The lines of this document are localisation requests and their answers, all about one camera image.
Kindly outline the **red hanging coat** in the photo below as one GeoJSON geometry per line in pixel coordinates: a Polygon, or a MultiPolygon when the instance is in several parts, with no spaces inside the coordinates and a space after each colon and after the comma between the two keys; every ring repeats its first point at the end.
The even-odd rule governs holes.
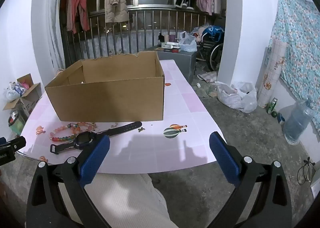
{"type": "Polygon", "coordinates": [[[79,16],[80,25],[84,31],[88,31],[89,20],[87,14],[87,0],[67,0],[67,31],[77,33],[76,17],[79,16]]]}

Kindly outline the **metal balcony railing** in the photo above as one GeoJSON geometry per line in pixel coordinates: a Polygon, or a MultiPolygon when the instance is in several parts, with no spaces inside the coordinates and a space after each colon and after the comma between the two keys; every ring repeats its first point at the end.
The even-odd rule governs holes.
{"type": "Polygon", "coordinates": [[[66,63],[108,57],[120,53],[137,53],[159,44],[161,38],[178,41],[180,33],[198,34],[201,27],[216,24],[219,17],[175,7],[131,7],[129,20],[108,23],[103,10],[88,16],[89,30],[76,23],[76,33],[62,29],[66,63]]]}

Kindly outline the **brown cardboard box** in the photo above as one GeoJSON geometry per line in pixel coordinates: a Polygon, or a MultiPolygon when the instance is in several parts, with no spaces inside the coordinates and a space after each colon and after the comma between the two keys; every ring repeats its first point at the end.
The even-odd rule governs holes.
{"type": "Polygon", "coordinates": [[[163,120],[164,72],[157,52],[79,60],[46,87],[61,121],[163,120]]]}

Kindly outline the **white plastic bag on cabinet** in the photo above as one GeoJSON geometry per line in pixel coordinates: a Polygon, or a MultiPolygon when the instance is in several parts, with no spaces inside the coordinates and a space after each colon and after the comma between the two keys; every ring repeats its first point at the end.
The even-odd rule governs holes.
{"type": "Polygon", "coordinates": [[[180,33],[180,40],[178,42],[180,50],[184,52],[196,52],[197,51],[197,42],[196,38],[183,31],[180,33]]]}

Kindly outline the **floral blue hanging cloth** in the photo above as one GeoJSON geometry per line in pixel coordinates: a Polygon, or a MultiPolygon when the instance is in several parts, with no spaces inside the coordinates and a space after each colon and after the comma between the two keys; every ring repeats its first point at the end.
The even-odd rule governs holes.
{"type": "Polygon", "coordinates": [[[287,43],[280,78],[298,100],[311,100],[319,131],[319,10],[308,0],[278,0],[268,54],[274,39],[287,43]]]}

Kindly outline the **rolled floral mat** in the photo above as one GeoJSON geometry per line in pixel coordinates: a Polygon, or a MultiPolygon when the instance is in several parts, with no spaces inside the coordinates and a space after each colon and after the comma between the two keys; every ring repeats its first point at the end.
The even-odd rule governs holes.
{"type": "Polygon", "coordinates": [[[267,68],[258,89],[257,103],[259,107],[265,108],[271,101],[285,61],[286,48],[287,43],[277,39],[273,40],[267,68]]]}

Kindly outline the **person lap in white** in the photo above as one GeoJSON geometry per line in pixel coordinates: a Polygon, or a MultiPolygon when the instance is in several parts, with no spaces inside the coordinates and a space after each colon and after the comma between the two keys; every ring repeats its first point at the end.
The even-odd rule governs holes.
{"type": "Polygon", "coordinates": [[[148,174],[97,173],[85,191],[111,227],[177,226],[148,174]]]}

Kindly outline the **green can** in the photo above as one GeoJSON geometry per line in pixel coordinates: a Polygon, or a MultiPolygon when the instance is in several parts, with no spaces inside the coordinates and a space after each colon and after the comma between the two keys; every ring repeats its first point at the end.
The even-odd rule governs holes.
{"type": "Polygon", "coordinates": [[[266,107],[266,111],[268,114],[271,114],[274,111],[274,108],[277,104],[278,99],[277,98],[273,98],[267,105],[266,107]]]}

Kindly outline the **small cardboard box with items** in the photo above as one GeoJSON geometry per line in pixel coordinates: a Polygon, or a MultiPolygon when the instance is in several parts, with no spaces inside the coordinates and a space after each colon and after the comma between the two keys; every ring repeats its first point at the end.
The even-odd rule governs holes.
{"type": "Polygon", "coordinates": [[[17,110],[24,119],[28,119],[42,95],[41,83],[34,82],[32,75],[26,74],[14,82],[9,82],[3,92],[5,104],[3,111],[17,110]]]}

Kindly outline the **grey cabinet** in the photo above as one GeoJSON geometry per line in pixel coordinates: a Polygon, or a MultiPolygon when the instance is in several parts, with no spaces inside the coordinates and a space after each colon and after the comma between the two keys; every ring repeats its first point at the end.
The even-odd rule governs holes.
{"type": "Polygon", "coordinates": [[[155,46],[145,51],[156,51],[159,60],[174,60],[187,82],[189,82],[189,84],[192,83],[195,75],[197,52],[179,51],[174,53],[158,49],[155,46]]]}

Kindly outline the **white plastic bag on floor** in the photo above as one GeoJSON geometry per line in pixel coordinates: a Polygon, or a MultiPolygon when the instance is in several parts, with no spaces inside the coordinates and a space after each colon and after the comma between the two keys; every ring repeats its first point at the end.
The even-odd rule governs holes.
{"type": "Polygon", "coordinates": [[[251,82],[235,82],[231,86],[216,81],[218,100],[224,105],[251,113],[257,108],[257,90],[251,82]]]}

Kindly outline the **clear water jug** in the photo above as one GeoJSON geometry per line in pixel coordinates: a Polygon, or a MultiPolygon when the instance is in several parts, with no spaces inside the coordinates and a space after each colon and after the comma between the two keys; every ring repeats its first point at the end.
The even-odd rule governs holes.
{"type": "Polygon", "coordinates": [[[283,134],[288,144],[297,145],[299,137],[312,121],[315,112],[311,108],[311,103],[310,98],[298,101],[289,118],[285,120],[283,134]]]}

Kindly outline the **black smart watch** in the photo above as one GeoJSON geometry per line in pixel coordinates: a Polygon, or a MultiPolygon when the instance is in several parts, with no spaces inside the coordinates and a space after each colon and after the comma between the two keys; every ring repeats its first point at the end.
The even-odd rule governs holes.
{"type": "Polygon", "coordinates": [[[91,145],[94,141],[98,140],[99,138],[100,139],[103,138],[103,136],[112,137],[112,136],[126,133],[141,127],[142,127],[142,122],[135,121],[133,123],[130,123],[121,127],[108,129],[98,133],[95,133],[93,131],[85,131],[83,133],[77,134],[75,138],[72,138],[71,141],[68,141],[66,143],[59,144],[59,145],[51,144],[50,152],[55,155],[58,155],[59,153],[66,150],[70,150],[70,149],[83,150],[85,147],[91,145]]]}

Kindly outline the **wheelchair with clothes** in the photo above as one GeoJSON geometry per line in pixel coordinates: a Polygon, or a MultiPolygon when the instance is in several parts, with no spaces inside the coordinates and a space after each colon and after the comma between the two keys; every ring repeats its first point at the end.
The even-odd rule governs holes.
{"type": "Polygon", "coordinates": [[[196,38],[198,61],[204,61],[211,71],[219,68],[225,28],[216,25],[202,25],[191,31],[191,35],[196,38]]]}

